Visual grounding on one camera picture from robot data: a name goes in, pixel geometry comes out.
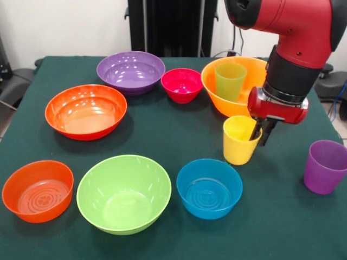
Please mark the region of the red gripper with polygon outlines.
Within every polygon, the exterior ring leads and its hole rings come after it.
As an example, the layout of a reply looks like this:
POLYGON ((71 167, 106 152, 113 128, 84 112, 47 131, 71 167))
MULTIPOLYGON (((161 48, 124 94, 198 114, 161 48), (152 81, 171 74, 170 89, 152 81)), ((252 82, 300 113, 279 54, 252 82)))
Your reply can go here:
POLYGON ((309 101, 305 98, 299 105, 288 105, 268 97, 262 88, 253 87, 248 96, 247 108, 255 120, 255 126, 249 140, 257 139, 262 127, 260 146, 264 146, 277 124, 276 120, 287 124, 301 123, 309 111, 309 101), (276 120, 265 120, 262 125, 262 119, 266 118, 276 120))

